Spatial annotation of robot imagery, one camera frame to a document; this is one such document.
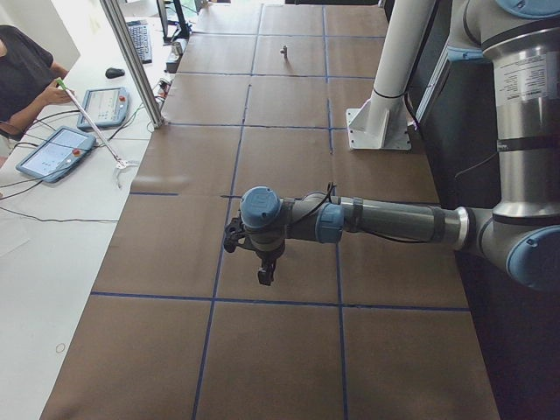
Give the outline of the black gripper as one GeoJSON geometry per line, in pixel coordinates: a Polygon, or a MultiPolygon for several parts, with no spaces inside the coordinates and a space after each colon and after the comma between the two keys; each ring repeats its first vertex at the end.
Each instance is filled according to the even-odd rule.
{"type": "Polygon", "coordinates": [[[261,267],[257,271],[259,284],[272,284],[277,266],[276,260],[284,254],[285,241],[275,241],[269,243],[259,243],[253,241],[252,247],[257,256],[262,260],[261,267]]]}

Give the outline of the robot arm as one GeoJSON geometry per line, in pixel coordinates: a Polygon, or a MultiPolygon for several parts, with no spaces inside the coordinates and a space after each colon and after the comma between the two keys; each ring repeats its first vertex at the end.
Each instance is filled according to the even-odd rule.
{"type": "Polygon", "coordinates": [[[450,60],[493,64],[500,202],[445,210],[311,193],[280,198],[266,186],[241,197],[223,247],[254,251],[270,284],[289,239],[335,243],[344,232],[451,244],[539,291],[559,288],[559,4],[456,1],[450,60]]]}

